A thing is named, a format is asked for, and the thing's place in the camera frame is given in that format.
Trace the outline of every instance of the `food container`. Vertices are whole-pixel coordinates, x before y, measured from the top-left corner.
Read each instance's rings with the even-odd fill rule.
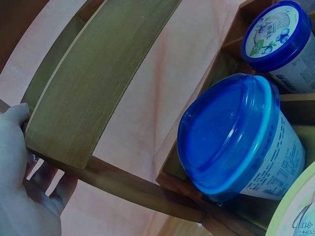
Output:
[[[215,202],[239,193],[280,200],[305,162],[277,88],[246,74],[227,77],[191,104],[177,145],[186,173]]]
[[[271,219],[266,235],[315,235],[315,163],[288,190]]]
[[[254,70],[269,72],[290,92],[315,92],[315,37],[297,3],[281,1],[263,11],[249,27],[241,54]]]
[[[315,10],[315,0],[292,0],[298,3],[306,12]]]

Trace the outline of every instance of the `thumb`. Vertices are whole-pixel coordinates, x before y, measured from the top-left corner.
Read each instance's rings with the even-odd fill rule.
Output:
[[[28,154],[20,126],[29,116],[27,104],[9,108],[0,115],[0,186],[21,186]]]
[[[10,107],[5,113],[0,115],[0,121],[6,120],[15,125],[21,126],[30,115],[29,106],[27,103],[22,103],[17,106]]]

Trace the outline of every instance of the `product label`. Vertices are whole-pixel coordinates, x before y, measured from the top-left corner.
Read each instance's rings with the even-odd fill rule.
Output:
[[[279,225],[280,236],[315,236],[315,176],[295,196]]]
[[[271,147],[261,167],[241,193],[280,200],[302,173],[304,163],[304,148],[291,125],[280,112]]]
[[[247,56],[260,58],[276,51],[291,37],[298,20],[299,13],[292,6],[280,6],[268,12],[260,18],[247,38]]]
[[[287,65],[270,74],[290,92],[315,92],[315,37],[311,36],[303,50]]]

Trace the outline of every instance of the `hand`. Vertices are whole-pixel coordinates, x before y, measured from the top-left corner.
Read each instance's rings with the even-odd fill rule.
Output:
[[[50,196],[55,167],[44,162],[26,179],[35,166],[21,130],[28,116],[27,104],[0,115],[0,236],[61,236],[60,215],[77,179],[64,175]]]

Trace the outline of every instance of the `blue lid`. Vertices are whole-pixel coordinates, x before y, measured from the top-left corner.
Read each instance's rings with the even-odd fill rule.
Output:
[[[311,21],[299,4],[281,1],[252,22],[242,42],[242,58],[256,71],[279,69],[302,51],[311,32]]]
[[[234,197],[260,167],[268,148],[259,163],[255,158],[270,124],[272,97],[263,77],[235,74],[209,88],[184,113],[177,139],[180,161],[212,200]]]

